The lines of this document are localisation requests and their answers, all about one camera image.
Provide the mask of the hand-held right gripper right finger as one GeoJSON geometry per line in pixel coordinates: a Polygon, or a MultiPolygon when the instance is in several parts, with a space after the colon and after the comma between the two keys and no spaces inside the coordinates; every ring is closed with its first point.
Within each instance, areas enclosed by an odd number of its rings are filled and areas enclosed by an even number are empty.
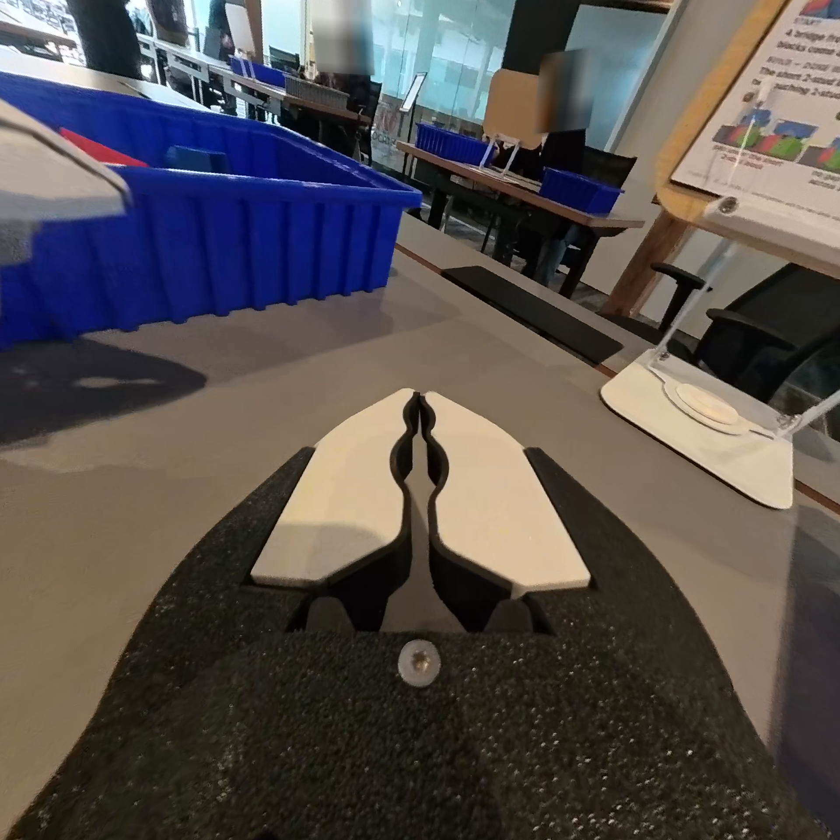
{"type": "Polygon", "coordinates": [[[429,570],[462,627],[485,627],[497,606],[592,582],[525,447],[447,397],[420,399],[429,498],[429,570]]]}

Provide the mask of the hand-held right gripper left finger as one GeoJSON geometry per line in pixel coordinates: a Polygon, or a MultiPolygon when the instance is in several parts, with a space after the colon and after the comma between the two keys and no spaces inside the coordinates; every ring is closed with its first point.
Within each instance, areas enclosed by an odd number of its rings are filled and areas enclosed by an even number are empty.
{"type": "Polygon", "coordinates": [[[354,627],[380,627],[412,562],[419,394],[402,388],[323,436],[250,572],[252,582],[340,601],[354,627]]]}

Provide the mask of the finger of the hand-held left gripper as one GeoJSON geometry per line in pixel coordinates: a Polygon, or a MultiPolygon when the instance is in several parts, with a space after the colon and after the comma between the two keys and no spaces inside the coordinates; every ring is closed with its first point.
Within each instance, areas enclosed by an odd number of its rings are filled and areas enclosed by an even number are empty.
{"type": "Polygon", "coordinates": [[[1,263],[21,265],[45,222],[122,215],[130,189],[107,166],[1,103],[1,263]]]}

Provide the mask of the blue plastic bin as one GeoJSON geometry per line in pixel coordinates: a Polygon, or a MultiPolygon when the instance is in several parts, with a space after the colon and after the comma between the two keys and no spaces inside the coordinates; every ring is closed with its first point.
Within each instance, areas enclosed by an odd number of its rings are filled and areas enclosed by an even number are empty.
{"type": "Polygon", "coordinates": [[[483,140],[420,122],[416,125],[415,146],[447,161],[480,165],[492,147],[483,140]]]}
{"type": "Polygon", "coordinates": [[[124,214],[45,222],[30,260],[2,269],[2,350],[382,288],[422,202],[269,123],[7,72],[2,99],[149,165],[115,167],[124,214]],[[230,173],[167,169],[173,145],[224,152],[230,173]]]}
{"type": "Polygon", "coordinates": [[[582,214],[604,217],[611,213],[624,189],[570,171],[546,167],[539,195],[582,214]]]}
{"type": "Polygon", "coordinates": [[[242,78],[256,80],[274,88],[286,88],[286,76],[282,70],[239,56],[230,56],[228,64],[231,71],[242,78]]]}

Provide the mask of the red mega block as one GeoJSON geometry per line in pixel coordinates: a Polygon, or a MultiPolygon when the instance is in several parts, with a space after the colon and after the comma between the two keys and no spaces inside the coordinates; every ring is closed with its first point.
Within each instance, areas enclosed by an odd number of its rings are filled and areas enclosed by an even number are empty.
{"type": "Polygon", "coordinates": [[[82,136],[81,134],[70,131],[66,128],[59,129],[59,135],[80,151],[88,154],[93,160],[103,163],[105,165],[123,165],[132,167],[147,167],[147,163],[133,158],[130,155],[114,150],[107,145],[98,143],[82,136]]]}

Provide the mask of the blue mega block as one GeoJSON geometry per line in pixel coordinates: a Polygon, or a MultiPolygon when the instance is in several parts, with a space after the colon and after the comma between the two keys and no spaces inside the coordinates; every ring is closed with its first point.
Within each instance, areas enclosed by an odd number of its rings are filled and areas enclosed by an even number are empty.
{"type": "Polygon", "coordinates": [[[167,149],[164,166],[170,170],[184,172],[230,173],[226,153],[184,145],[173,145],[167,149]]]}

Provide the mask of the instruction board stand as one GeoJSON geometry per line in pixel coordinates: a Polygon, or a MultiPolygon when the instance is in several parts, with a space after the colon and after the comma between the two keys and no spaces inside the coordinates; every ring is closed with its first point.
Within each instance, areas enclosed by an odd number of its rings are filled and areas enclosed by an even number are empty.
{"type": "Polygon", "coordinates": [[[658,159],[659,204],[721,238],[651,350],[601,391],[615,414],[759,504],[793,501],[793,436],[838,390],[778,412],[668,352],[736,246],[838,280],[838,2],[758,2],[658,159]]]}

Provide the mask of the grey basket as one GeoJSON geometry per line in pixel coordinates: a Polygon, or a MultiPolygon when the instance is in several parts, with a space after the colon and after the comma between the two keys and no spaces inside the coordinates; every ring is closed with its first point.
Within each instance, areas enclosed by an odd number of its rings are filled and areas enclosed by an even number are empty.
{"type": "Polygon", "coordinates": [[[347,111],[349,94],[332,87],[320,85],[314,81],[288,72],[282,73],[286,94],[311,104],[329,109],[347,111]]]}

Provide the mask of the black office chair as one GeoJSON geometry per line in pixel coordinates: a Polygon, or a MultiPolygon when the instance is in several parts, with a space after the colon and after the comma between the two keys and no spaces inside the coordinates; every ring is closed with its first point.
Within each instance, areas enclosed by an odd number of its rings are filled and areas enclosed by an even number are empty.
{"type": "Polygon", "coordinates": [[[694,350],[672,339],[668,352],[763,404],[811,364],[820,372],[819,396],[838,390],[837,279],[787,264],[707,317],[694,350]]]}

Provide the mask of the wooden table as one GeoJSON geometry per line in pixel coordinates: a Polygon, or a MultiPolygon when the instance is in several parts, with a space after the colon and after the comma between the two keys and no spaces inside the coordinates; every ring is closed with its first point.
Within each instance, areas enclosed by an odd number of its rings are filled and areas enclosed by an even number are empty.
{"type": "Polygon", "coordinates": [[[541,239],[571,233],[569,249],[560,262],[567,269],[560,287],[560,294],[566,298],[572,297],[601,241],[645,226],[638,215],[614,210],[592,213],[557,203],[540,193],[537,182],[496,167],[450,161],[411,143],[400,142],[397,147],[416,162],[421,183],[432,193],[427,224],[443,229],[450,197],[480,207],[499,223],[491,257],[506,267],[517,254],[523,231],[532,231],[541,239]]]}

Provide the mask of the wooden display board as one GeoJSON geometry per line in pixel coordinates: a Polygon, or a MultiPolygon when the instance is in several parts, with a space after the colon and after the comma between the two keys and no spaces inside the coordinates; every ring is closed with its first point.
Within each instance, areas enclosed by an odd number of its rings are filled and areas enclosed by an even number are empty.
{"type": "Polygon", "coordinates": [[[510,69],[497,70],[488,91],[483,134],[527,150],[539,147],[543,134],[535,130],[539,77],[510,69]]]}

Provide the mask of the wooden post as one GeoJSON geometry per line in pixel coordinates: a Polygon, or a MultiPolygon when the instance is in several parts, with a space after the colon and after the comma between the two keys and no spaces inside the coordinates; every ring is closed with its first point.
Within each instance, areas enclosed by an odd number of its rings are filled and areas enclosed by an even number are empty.
{"type": "Polygon", "coordinates": [[[669,263],[689,235],[688,223],[660,207],[642,244],[628,262],[599,314],[603,317],[632,317],[641,312],[658,284],[658,272],[653,264],[669,263]]]}

